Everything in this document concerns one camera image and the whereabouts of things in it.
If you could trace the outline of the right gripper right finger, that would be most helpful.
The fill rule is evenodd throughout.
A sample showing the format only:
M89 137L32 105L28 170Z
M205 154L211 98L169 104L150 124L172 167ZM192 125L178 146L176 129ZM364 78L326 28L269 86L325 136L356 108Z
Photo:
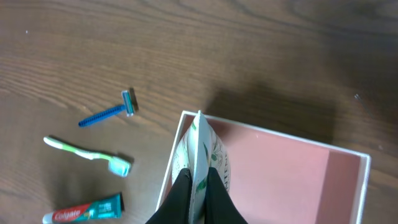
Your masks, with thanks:
M209 168L207 177L205 224L248 224L234 206L214 167Z

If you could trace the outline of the white cosmetic tube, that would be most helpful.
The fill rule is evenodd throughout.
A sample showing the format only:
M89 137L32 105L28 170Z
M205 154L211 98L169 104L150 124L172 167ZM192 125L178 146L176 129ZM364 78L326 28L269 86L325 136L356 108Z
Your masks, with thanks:
M197 223L203 214L208 169L214 167L226 190L231 183L227 150L221 138L199 111L188 123L188 129L178 141L172 158L172 182L181 169L188 168L192 176L192 191L188 204L188 222Z

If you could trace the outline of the blue disposable razor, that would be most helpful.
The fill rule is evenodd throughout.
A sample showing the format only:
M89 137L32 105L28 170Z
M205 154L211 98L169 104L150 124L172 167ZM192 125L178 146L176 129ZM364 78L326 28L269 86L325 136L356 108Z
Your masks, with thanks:
M100 121L108 119L112 116L116 116L117 114L122 112L125 112L127 117L134 116L139 110L134 89L130 88L128 90L123 90L121 92L121 96L123 99L123 104L108 108L104 111L91 115L79 121L78 126L80 128L85 128L95 123L99 123Z

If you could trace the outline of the Colgate toothpaste tube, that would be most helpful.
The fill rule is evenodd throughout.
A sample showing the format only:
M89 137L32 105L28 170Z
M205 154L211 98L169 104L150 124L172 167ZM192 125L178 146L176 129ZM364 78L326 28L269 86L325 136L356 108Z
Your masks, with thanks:
M42 223L75 223L88 220L116 219L121 218L123 211L123 195L120 192L94 202L47 213L43 216Z

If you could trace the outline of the green white toothbrush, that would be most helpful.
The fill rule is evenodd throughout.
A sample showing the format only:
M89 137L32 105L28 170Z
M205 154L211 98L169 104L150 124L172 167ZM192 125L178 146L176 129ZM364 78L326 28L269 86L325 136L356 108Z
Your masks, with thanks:
M127 177L131 170L131 163L117 156L110 156L102 152L93 152L71 146L50 136L44 137L44 143L56 149L74 153L88 160L102 159L108 161L108 170L120 177Z

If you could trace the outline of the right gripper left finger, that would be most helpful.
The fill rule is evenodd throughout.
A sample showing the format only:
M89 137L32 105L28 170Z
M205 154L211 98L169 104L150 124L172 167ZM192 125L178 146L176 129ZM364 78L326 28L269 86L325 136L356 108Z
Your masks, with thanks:
M169 194L146 224L187 224L192 176L188 168L180 170Z

